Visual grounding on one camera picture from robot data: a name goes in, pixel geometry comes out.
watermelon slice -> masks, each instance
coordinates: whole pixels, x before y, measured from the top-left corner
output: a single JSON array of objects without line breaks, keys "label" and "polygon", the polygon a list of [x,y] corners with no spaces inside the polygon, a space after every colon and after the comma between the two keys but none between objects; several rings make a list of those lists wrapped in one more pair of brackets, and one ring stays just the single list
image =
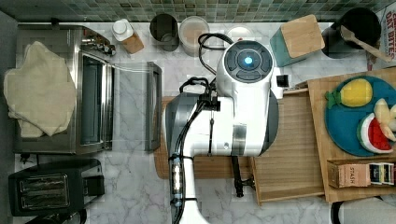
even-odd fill
[{"label": "watermelon slice", "polygon": [[371,113],[359,123],[358,139],[361,145],[371,152],[383,154],[393,151],[388,138],[382,133],[381,126],[374,113]]}]

blue plate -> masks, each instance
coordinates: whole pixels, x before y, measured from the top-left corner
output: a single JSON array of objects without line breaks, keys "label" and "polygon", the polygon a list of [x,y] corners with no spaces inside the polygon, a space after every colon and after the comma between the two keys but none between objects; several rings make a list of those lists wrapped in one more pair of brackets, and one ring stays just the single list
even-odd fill
[{"label": "blue plate", "polygon": [[364,78],[371,83],[373,99],[369,104],[360,107],[334,105],[332,109],[328,109],[326,106],[325,123],[330,137],[337,146],[354,156],[369,157],[375,154],[366,150],[359,142],[357,137],[359,122],[367,115],[374,113],[375,103],[381,98],[385,99],[389,108],[396,105],[396,90],[378,77],[360,76],[344,81],[338,85],[337,91],[340,91],[349,81],[357,78]]}]

marble countertop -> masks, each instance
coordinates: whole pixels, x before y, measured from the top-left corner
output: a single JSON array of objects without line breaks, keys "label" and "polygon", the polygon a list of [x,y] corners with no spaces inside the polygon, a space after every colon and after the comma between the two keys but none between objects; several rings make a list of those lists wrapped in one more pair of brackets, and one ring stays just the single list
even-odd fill
[{"label": "marble countertop", "polygon": [[[112,23],[83,23],[107,37],[113,43]],[[270,48],[269,40],[281,23],[245,23],[256,40]],[[209,24],[211,32],[229,30],[238,24]],[[320,28],[329,23],[321,23]],[[178,94],[178,87],[190,76],[213,76],[200,64],[198,58],[189,57],[183,48],[166,52],[155,46],[149,33],[149,23],[133,23],[145,48],[128,54],[117,45],[117,55],[108,58],[113,63],[155,62],[163,70],[163,96]],[[209,51],[204,60],[216,67],[221,52]],[[308,59],[281,69],[290,75],[290,85],[302,81],[366,71],[364,52],[342,60],[330,59],[321,51]],[[84,157],[101,161],[105,176],[106,194],[89,208],[91,224],[171,223],[168,180],[160,179],[155,171],[152,154],[144,151],[145,117],[144,88],[137,77],[120,77],[115,86],[113,150]],[[40,156],[40,161],[69,160],[69,157]],[[16,158],[16,170],[35,164],[21,164]],[[255,192],[244,188],[245,196],[236,198],[232,179],[196,180],[198,202],[203,216],[210,223],[331,223],[330,206],[319,197],[308,197],[282,202],[264,203],[259,207]],[[14,217],[13,223],[23,223],[27,217]]]}]

wooden spoon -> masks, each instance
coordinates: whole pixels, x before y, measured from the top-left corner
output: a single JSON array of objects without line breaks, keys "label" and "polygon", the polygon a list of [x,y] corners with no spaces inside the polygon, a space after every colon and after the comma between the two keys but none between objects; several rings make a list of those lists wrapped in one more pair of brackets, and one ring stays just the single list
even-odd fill
[{"label": "wooden spoon", "polygon": [[389,57],[384,52],[379,51],[379,49],[376,49],[376,48],[364,43],[363,41],[360,41],[358,38],[355,37],[355,34],[352,31],[348,30],[343,25],[341,26],[341,34],[346,41],[354,42],[355,44],[361,46],[363,49],[369,51],[375,57],[380,58],[387,63],[390,63],[392,61],[392,58]]}]

robotic arm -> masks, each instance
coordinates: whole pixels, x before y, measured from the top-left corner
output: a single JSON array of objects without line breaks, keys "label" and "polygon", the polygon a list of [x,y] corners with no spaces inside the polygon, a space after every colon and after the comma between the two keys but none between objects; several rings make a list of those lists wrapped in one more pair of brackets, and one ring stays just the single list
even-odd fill
[{"label": "robotic arm", "polygon": [[222,55],[216,94],[182,92],[163,113],[174,223],[207,223],[198,210],[193,157],[259,156],[274,142],[277,100],[270,90],[273,57],[255,41]]}]

